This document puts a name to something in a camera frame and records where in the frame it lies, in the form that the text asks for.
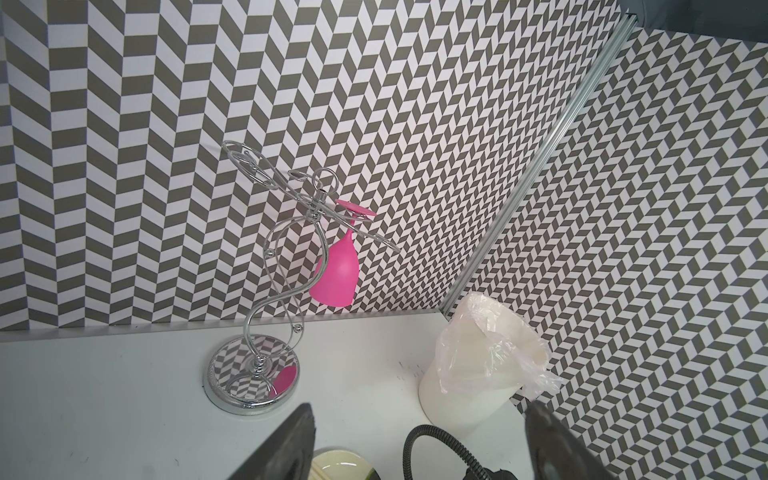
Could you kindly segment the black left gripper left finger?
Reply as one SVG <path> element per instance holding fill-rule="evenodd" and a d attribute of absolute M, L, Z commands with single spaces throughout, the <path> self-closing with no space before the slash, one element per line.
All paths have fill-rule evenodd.
<path fill-rule="evenodd" d="M 300 404 L 229 480 L 307 480 L 316 438 L 309 403 Z"/>

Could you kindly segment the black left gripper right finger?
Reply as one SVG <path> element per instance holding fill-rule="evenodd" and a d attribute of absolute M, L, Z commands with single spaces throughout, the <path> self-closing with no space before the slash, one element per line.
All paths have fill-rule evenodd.
<path fill-rule="evenodd" d="M 542 402 L 525 411 L 525 433 L 536 480 L 613 480 L 615 476 Z"/>

